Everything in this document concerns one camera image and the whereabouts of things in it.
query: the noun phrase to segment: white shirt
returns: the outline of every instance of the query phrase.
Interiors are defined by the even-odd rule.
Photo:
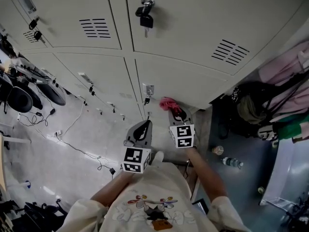
[[[191,205],[190,196],[175,165],[155,162],[110,208],[93,200],[77,201],[58,232],[154,232],[153,220],[172,225],[164,232],[249,231],[227,197],[213,200],[205,216]]]

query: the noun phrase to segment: shoe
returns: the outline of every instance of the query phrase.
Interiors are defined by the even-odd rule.
[[[163,159],[164,159],[164,153],[162,151],[158,151],[154,156],[154,160],[157,160],[159,162],[163,162]]]

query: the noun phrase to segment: floor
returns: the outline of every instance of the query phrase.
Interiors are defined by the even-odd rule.
[[[259,206],[262,196],[257,189],[265,187],[269,180],[277,150],[270,142],[258,138],[245,138],[233,133],[227,139],[218,137],[218,122],[220,107],[213,107],[209,145],[203,152],[208,163],[222,177],[228,191],[229,198],[239,212],[244,224],[253,232],[285,231],[281,227],[285,221],[284,212],[271,206]],[[211,152],[214,146],[224,147],[222,156]],[[303,192],[309,191],[309,142],[303,141],[293,144],[291,140],[280,141],[279,147],[293,147],[294,158],[281,197],[297,202]],[[242,169],[222,164],[223,157],[236,158],[244,163]],[[196,200],[204,199],[210,202],[202,187],[199,187]]]
[[[40,112],[46,116],[52,109],[51,104],[41,94],[38,95],[43,103],[43,110]],[[28,198],[35,199],[38,203],[52,204],[61,197],[62,203],[70,207],[80,198],[90,198],[112,179],[112,175],[105,167],[98,171],[100,163],[97,159],[91,159],[58,142],[55,137],[48,137],[55,131],[65,131],[80,114],[83,104],[79,99],[66,95],[66,101],[65,106],[53,104],[56,112],[49,116],[48,126],[44,122],[24,126],[17,121],[18,112],[9,109],[5,115],[3,107],[0,109],[0,121],[14,125],[13,131],[7,131],[12,136],[31,139],[30,145],[11,143],[11,149],[5,151],[8,162],[6,166],[13,177],[19,182],[31,182],[31,188],[27,190]],[[37,112],[37,109],[32,108],[31,111]],[[200,131],[204,114],[207,113],[195,114],[197,132]],[[33,116],[30,113],[25,115],[30,120]],[[29,125],[23,116],[20,122]],[[101,116],[97,110],[83,107],[81,117],[61,139],[86,153],[102,156],[103,165],[119,170],[123,140],[128,129],[137,122],[123,121],[113,115]],[[164,151],[165,160],[187,161],[185,154],[175,149],[168,128],[153,126],[152,148],[154,152],[159,149]]]

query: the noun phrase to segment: shirt sleeve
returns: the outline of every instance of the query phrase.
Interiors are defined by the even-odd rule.
[[[94,200],[78,200],[70,209],[63,226],[57,232],[92,232],[98,219],[98,214],[104,217],[108,211]]]
[[[243,225],[240,216],[228,197],[215,198],[211,203],[207,217],[214,223],[218,231],[234,230],[237,232],[250,232]]]

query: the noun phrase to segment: locker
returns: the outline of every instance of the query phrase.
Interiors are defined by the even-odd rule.
[[[154,28],[144,37],[127,0],[134,50],[234,75],[284,27],[304,0],[154,0]]]
[[[228,75],[181,60],[159,56],[143,56],[136,59],[142,98],[143,84],[154,85],[154,95],[144,106],[145,115],[167,123],[168,113],[159,107],[162,97],[196,108],[205,109],[210,102],[209,96],[222,86]]]
[[[120,49],[109,0],[19,1],[31,19],[40,18],[38,29],[53,47]]]
[[[91,96],[88,89],[71,73],[52,53],[26,54],[25,57],[36,67],[47,71],[50,77],[56,78],[56,82],[67,91],[86,99],[86,102],[93,109],[110,111],[97,97]]]
[[[95,94],[104,103],[110,104],[108,106],[112,110],[115,107],[119,114],[141,119],[124,58],[70,53],[57,53],[56,56],[88,88],[93,83]]]
[[[0,0],[0,33],[8,34],[10,43],[18,50],[46,48],[41,41],[33,38],[33,31],[14,6],[12,0]]]

